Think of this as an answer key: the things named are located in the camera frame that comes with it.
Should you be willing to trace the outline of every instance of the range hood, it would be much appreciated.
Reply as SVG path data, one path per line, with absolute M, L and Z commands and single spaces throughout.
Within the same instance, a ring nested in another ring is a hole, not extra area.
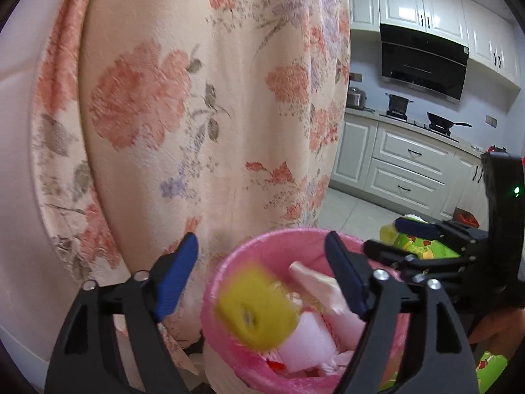
M 409 28 L 381 24 L 382 78 L 458 103 L 468 47 Z

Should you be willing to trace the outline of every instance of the wall outlet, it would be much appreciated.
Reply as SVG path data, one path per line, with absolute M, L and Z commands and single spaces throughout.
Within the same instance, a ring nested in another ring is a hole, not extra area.
M 490 115 L 487 115 L 485 117 L 485 123 L 495 128 L 498 125 L 498 120 L 495 119 L 494 117 L 491 117 Z
M 350 81 L 356 81 L 357 83 L 363 82 L 363 74 L 358 74 L 356 72 L 350 73 Z

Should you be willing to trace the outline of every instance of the pink plastic bag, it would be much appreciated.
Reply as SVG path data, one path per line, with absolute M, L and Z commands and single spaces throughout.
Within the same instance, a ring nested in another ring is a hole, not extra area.
M 332 394 L 341 376 L 286 379 L 277 375 L 258 353 L 241 345 L 215 318 L 214 307 L 221 284 L 247 263 L 263 265 L 291 286 L 293 283 L 288 267 L 296 260 L 313 270 L 333 276 L 325 258 L 325 237 L 328 232 L 319 229 L 293 229 L 263 234 L 232 252 L 208 281 L 200 315 L 203 335 L 235 374 L 254 390 L 267 394 Z M 348 250 L 361 253 L 362 240 L 345 234 L 340 236 Z M 381 267 L 375 262 L 370 264 L 373 268 Z M 392 373 L 401 359 L 407 325 L 408 315 L 400 315 L 390 353 L 389 369 Z

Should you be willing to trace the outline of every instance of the drawer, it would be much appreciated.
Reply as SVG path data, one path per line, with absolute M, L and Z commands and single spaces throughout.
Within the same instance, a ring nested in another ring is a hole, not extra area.
M 445 183 L 454 148 L 406 128 L 380 123 L 372 156 Z
M 446 193 L 441 182 L 377 159 L 370 163 L 364 190 L 425 215 Z

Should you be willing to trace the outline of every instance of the upper cabinet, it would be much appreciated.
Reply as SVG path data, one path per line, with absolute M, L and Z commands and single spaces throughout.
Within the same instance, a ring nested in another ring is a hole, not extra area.
M 423 0 L 379 0 L 381 23 L 426 31 Z
M 461 0 L 465 11 L 470 58 L 521 87 L 519 55 L 513 26 L 471 0 Z
M 423 0 L 426 32 L 468 46 L 461 0 Z
M 379 32 L 379 0 L 351 0 L 350 27 L 352 30 Z

